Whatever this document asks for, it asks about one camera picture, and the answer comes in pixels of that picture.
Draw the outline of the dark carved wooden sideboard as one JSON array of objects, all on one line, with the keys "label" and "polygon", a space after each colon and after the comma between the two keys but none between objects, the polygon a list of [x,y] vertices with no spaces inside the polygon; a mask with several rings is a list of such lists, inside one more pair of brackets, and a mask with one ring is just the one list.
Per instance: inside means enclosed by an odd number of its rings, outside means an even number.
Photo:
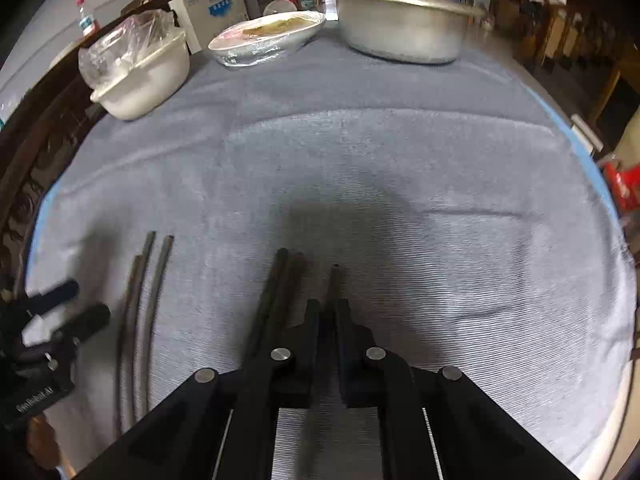
[{"label": "dark carved wooden sideboard", "polygon": [[25,293],[28,253],[40,205],[52,184],[105,116],[90,100],[78,68],[78,51],[146,10],[169,9],[169,0],[150,0],[78,41],[28,90],[1,130],[1,286]]}]

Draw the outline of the grey table cloth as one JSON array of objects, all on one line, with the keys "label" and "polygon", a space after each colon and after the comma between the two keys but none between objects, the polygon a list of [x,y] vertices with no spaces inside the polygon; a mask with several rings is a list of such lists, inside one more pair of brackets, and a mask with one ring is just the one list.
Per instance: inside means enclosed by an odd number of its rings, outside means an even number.
[{"label": "grey table cloth", "polygon": [[461,368],[583,479],[612,448],[636,274],[599,169],[538,94],[477,49],[392,63],[326,28],[229,70],[209,53],[134,122],[101,119],[44,201],[26,287],[122,308],[146,234],[174,246],[150,390],[241,364],[279,248],[293,314],[344,269],[357,321],[410,364]]}]

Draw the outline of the white bowl with plastic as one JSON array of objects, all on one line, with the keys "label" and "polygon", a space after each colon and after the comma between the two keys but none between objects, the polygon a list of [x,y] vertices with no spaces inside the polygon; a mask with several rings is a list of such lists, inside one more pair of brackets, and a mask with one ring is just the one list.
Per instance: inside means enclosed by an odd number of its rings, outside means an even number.
[{"label": "white bowl with plastic", "polygon": [[190,72],[186,32],[174,14],[131,15],[91,47],[78,51],[90,100],[119,120],[135,120],[169,99]]}]

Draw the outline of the plastic water bottle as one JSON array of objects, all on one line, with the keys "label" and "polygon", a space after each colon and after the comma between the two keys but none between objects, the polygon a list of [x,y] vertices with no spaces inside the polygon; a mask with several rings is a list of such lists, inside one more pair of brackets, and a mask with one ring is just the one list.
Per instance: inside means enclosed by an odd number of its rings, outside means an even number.
[{"label": "plastic water bottle", "polygon": [[100,24],[86,3],[86,0],[76,0],[76,6],[79,13],[78,27],[82,36],[88,37],[93,35],[100,29]]}]

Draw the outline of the patterned bowl with food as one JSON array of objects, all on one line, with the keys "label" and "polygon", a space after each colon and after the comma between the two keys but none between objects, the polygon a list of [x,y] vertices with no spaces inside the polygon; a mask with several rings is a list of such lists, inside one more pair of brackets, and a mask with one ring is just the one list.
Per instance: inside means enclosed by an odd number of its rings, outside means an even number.
[{"label": "patterned bowl with food", "polygon": [[223,66],[253,67],[297,52],[325,22],[317,11],[270,14],[225,29],[210,40],[208,50]]}]

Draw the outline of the white chest freezer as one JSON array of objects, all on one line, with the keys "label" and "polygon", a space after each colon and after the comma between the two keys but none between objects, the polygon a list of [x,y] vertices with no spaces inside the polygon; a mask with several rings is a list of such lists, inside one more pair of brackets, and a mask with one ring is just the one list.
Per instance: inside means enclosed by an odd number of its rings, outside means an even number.
[{"label": "white chest freezer", "polygon": [[225,29],[248,20],[244,0],[169,0],[169,7],[186,32],[191,54],[206,50]]}]

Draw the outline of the aluminium pot with lid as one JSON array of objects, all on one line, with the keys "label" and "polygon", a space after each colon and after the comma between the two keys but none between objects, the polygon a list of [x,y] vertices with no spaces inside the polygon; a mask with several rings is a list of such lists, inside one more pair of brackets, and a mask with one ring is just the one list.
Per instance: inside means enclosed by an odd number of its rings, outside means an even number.
[{"label": "aluminium pot with lid", "polygon": [[474,0],[335,0],[338,28],[349,47],[386,60],[446,64],[460,54]]}]

